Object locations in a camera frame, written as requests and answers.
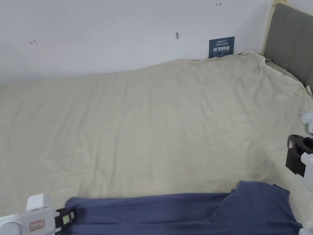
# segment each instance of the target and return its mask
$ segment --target headboard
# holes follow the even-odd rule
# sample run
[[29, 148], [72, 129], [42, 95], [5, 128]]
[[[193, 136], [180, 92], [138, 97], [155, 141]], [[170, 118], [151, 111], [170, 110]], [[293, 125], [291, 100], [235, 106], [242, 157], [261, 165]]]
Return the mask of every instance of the headboard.
[[271, 20], [264, 57], [286, 69], [304, 86], [313, 87], [313, 16], [277, 4]]

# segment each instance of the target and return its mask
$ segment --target sign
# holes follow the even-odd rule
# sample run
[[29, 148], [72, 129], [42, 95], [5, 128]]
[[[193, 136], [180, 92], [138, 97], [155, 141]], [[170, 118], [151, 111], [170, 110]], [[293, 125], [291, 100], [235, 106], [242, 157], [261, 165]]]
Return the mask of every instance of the sign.
[[235, 37], [213, 39], [209, 42], [209, 59], [234, 54]]

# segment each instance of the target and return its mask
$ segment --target wrinkled sheet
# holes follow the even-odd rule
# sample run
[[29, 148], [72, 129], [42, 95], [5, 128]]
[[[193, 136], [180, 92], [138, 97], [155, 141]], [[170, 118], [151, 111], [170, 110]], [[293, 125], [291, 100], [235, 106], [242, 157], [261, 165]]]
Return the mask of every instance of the wrinkled sheet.
[[303, 86], [257, 54], [175, 60], [83, 78], [0, 85], [0, 212], [49, 193], [133, 197], [229, 192], [240, 180], [291, 191], [313, 227], [313, 193], [285, 167], [307, 136]]
[[135, 198], [71, 198], [76, 222], [62, 235], [277, 234], [298, 235], [289, 191], [240, 181], [230, 193], [186, 193]]

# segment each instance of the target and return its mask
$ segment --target navy blue fabric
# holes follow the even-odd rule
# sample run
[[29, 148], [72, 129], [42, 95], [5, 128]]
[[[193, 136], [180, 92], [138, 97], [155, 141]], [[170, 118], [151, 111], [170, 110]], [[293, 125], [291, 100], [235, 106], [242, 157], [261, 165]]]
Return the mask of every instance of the navy blue fabric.
[[289, 205], [290, 192], [240, 181], [230, 193], [186, 193], [137, 198], [71, 198], [77, 221], [66, 235], [297, 234], [302, 225]]

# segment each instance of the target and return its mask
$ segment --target chinese characters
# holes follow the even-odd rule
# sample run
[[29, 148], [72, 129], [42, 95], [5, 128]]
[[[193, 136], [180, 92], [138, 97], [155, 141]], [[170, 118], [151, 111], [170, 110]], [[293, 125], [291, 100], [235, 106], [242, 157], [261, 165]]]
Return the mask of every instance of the chinese characters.
[[225, 51], [225, 50], [229, 50], [229, 49], [230, 49], [230, 46], [214, 47], [214, 48], [213, 48], [213, 52], [216, 52], [216, 51]]

